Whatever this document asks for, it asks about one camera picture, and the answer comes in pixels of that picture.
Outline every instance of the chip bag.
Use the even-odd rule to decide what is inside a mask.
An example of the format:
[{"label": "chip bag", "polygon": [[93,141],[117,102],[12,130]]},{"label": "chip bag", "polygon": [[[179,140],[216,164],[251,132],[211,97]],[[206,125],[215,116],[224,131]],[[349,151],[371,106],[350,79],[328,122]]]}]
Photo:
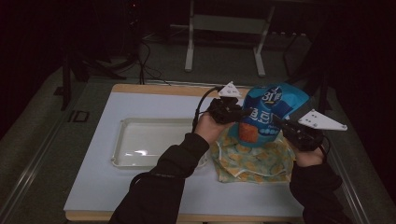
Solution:
[{"label": "chip bag", "polygon": [[287,83],[254,87],[243,104],[243,109],[253,108],[253,112],[232,127],[237,132],[230,133],[237,133],[235,137],[245,147],[273,142],[280,132],[273,123],[273,115],[284,119],[308,99],[305,92]]}]

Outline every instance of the dark background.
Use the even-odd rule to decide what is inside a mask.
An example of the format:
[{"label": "dark background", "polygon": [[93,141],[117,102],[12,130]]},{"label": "dark background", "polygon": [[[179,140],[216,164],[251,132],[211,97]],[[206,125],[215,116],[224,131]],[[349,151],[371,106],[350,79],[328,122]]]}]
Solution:
[{"label": "dark background", "polygon": [[[169,35],[169,24],[188,24],[189,1],[144,2],[141,5],[135,1],[139,10],[132,17],[125,17],[131,1],[2,1],[0,137],[44,80],[62,65],[65,43],[73,43],[92,58],[108,61],[112,55],[127,55],[136,50],[134,43],[119,44],[125,36],[139,35],[131,33],[128,27],[136,16],[141,25],[139,31],[155,31],[165,38]],[[225,2],[203,1],[197,9],[210,14],[213,4],[217,4],[224,15],[263,17],[266,13],[244,7],[235,10],[236,1],[228,5]],[[392,142],[396,111],[391,81],[396,75],[393,35],[396,7],[390,1],[359,1],[350,6],[331,9],[280,6],[271,30],[287,35],[307,33],[315,40],[304,67],[316,67],[317,73],[330,74],[330,85],[336,89],[339,102],[396,202],[392,175],[396,170]]]}]

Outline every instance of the table leg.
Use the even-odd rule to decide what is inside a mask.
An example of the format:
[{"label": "table leg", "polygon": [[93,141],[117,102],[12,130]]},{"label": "table leg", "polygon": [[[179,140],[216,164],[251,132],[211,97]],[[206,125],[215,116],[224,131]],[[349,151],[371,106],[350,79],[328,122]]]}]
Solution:
[{"label": "table leg", "polygon": [[267,37],[268,29],[271,24],[271,19],[274,15],[274,11],[275,11],[275,7],[271,7],[270,12],[268,13],[266,22],[264,23],[264,26],[262,27],[262,38],[260,40],[260,43],[257,47],[253,48],[254,59],[256,61],[257,72],[258,72],[259,77],[265,76],[264,65],[262,63],[262,46],[264,44],[265,37]]},{"label": "table leg", "polygon": [[189,46],[187,47],[186,72],[192,71],[192,59],[194,56],[194,0],[190,0],[190,25],[189,25]]}]

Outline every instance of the white tabletop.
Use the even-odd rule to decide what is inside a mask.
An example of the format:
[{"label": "white tabletop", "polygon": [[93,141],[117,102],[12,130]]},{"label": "white tabletop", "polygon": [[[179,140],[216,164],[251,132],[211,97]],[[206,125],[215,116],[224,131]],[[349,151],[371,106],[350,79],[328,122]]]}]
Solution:
[{"label": "white tabletop", "polygon": [[[121,120],[192,118],[200,99],[201,96],[111,92],[64,206],[68,219],[109,219],[127,193],[133,177],[145,171],[121,170],[111,163]],[[201,108],[206,109],[211,99],[206,98]],[[213,161],[209,160],[186,180],[179,213],[184,221],[209,221],[211,216],[288,220],[301,217],[302,211],[303,207],[290,193],[289,184],[220,183]],[[102,217],[78,215],[85,212]]]}]

